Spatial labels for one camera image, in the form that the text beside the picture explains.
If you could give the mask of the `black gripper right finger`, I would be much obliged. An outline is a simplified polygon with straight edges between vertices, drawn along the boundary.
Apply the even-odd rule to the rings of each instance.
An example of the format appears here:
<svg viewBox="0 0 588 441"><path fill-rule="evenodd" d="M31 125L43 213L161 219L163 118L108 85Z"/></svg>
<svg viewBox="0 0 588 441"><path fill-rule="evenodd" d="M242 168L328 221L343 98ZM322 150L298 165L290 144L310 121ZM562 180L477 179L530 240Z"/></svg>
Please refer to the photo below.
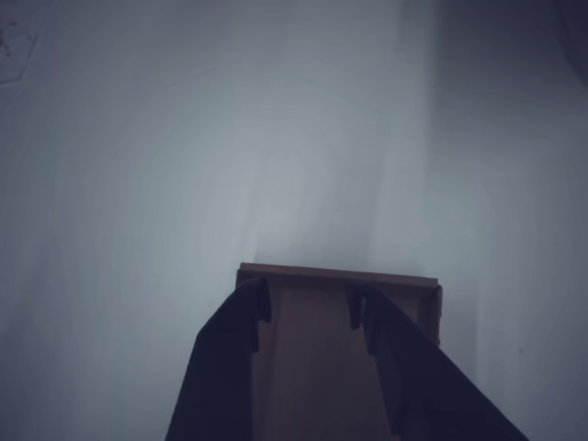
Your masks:
<svg viewBox="0 0 588 441"><path fill-rule="evenodd" d="M419 329L366 284L348 290L351 327L376 362L390 432L401 440L525 440L526 436Z"/></svg>

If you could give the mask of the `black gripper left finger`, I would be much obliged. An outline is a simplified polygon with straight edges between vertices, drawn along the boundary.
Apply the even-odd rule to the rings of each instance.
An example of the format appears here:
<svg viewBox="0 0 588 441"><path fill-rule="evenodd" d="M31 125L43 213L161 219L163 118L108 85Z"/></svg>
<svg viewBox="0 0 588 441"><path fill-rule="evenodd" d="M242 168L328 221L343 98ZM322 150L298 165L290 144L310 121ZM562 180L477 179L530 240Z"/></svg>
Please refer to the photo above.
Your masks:
<svg viewBox="0 0 588 441"><path fill-rule="evenodd" d="M265 279L249 279L198 332L165 438L240 441L253 438L252 355L258 324L270 323Z"/></svg>

